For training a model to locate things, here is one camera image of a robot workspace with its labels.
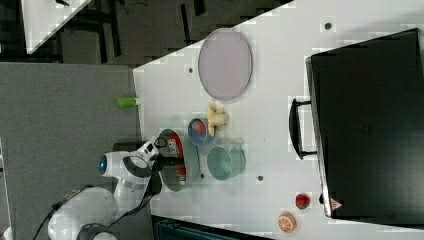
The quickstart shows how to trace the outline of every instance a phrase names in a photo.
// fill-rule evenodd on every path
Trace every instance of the black cable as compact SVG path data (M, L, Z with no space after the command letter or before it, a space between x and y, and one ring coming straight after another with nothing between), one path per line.
M143 205L141 205L141 207L139 208L140 210L141 209L143 209L149 202L150 202L150 200L152 200L152 198L153 198L153 196L155 196L154 194L152 194L150 197L149 197L149 199L143 204Z
M135 3L128 3L128 4L124 3L125 16L127 16L128 13L129 13L128 6L134 6L134 5L137 5L137 4L147 6L147 0L145 0L144 2L135 2Z
M85 185L83 188L80 188L79 189L79 193L80 192L82 192L82 191L84 191L85 189L87 189L87 188L92 188L92 187L94 187L93 185ZM68 202L69 201L69 198L68 199L66 199L67 197L65 197L65 199L62 199L61 201L59 201L59 202L57 202L57 203L55 203L53 206L52 206L52 210L47 214L47 216L44 218L44 220L43 220L43 222L40 224L40 226L38 227L38 229L37 229L37 232L35 233L35 235L34 235L34 238L32 238L32 240L35 240L35 239L37 239L37 237L38 237L38 234L40 234L40 231L41 231L41 229L43 228L43 226L44 226L44 224L48 221L48 220L50 220L52 217L53 217L53 214L57 211L57 210L59 210L59 208L60 207L62 207L66 202Z
M41 229L43 228L44 224L50 220L50 218L52 218L53 214L57 211L57 209L59 209L59 207L57 207L57 204L52 206L52 210L49 212L49 214L47 214L47 216L44 218L43 222L40 224L40 226L37 229L37 232L35 233L34 237L32 238L32 240L37 239L38 234L40 234Z
M160 145L159 144L159 140L163 140L164 144ZM167 141L166 141L166 139L164 137L158 137L156 139L156 141L154 142L154 144L155 144L155 147L157 147L157 148L163 148L163 147L166 147L166 145L168 145L167 144Z

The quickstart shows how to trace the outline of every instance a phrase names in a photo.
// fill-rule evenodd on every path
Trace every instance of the cable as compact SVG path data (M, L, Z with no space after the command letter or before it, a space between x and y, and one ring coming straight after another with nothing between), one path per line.
M57 207L57 203L55 205L52 206L52 210L49 212L49 214L47 214L47 216L44 218L43 222L40 224L40 226L37 229L37 232L35 233L34 237L32 238L32 240L37 239L38 234L40 234L41 229L43 228L44 224L50 220L50 218L52 218L53 214L57 211L57 209L59 209L59 207Z
M143 209L149 202L150 202L150 200L152 200L152 198L153 198L153 196L155 196L154 194L152 194L150 197L149 197L149 199L143 204L143 205L141 205L141 207L140 207L140 210L141 209Z
M147 6L147 0L145 0L144 2L135 2L135 3L124 4L125 16L127 16L128 13L129 13L128 6L134 6L134 5L138 5L138 4L143 5L143 6Z
M67 196L65 196L65 198L64 199L62 199L62 200L60 200L59 202L57 202L57 203L55 203L53 206L52 206L52 210L47 214L47 216L44 218L44 220L43 220L43 222L40 224L40 226L38 227L38 229L37 229L37 232L35 233L35 235L34 235L34 238L32 238L32 240L35 240L35 239L37 239L37 237L38 237L38 234L40 234L40 231L41 231L41 229L43 228L43 226L44 226L44 224L48 221L48 220L50 220L50 218L52 218L53 217L53 214L57 211L57 210L59 210L59 208L60 207L62 207L65 203L67 203L73 196L76 196L76 195L78 195L80 192L82 192L82 191L84 191L85 189L87 189L87 188L92 188L92 187L94 187L93 185L85 185L84 187L82 187L82 188L80 188L80 189L78 189L78 190L74 190L72 193L71 193L71 195L67 195Z
M164 141L164 144L162 144L162 145L160 145L159 143L159 140L163 140ZM163 147L166 147L166 145L167 145L167 141L166 141L166 139L164 138L164 137L158 137L156 140L155 140L155 142L154 142L154 144L155 144L155 147L157 147L157 148L163 148Z

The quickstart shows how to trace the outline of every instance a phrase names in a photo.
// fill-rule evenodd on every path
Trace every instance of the small red item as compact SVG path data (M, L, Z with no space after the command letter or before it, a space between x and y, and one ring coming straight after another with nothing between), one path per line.
M303 210L309 206L311 199L308 195L301 193L296 196L296 207Z
M202 121L198 120L198 121L194 122L193 130L195 130L198 133L206 133L205 124Z
M178 135L176 133L172 133L171 135L169 135L168 137L168 141L169 140L174 140L175 144L177 145L177 156L175 156L176 158L183 158L184 157L184 153L183 153L183 145L181 144L181 140L180 137L178 137Z

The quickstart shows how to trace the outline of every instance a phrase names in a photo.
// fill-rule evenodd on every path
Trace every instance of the warning label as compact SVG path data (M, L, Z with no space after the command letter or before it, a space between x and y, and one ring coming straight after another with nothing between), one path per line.
M341 203L337 202L336 200L334 200L332 198L330 198L330 203L331 203L331 209L333 209L333 211L337 210L337 209L339 209L343 206Z

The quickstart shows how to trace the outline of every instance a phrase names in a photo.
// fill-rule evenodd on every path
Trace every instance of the metal bowl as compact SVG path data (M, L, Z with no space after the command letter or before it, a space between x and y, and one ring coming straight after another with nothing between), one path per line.
M176 133L181 140L184 154L184 165L186 168L186 182L185 184L180 183L180 178L178 176L176 166L165 166L160 171L160 176L162 178L162 182L171 191L179 192L188 187L188 185L192 184L193 181L197 179L199 176L200 165L197 148L190 142L186 132L177 129L165 129L160 133L159 137L163 137L168 140L169 136L173 133ZM159 152L165 157L172 157L168 146L160 148Z

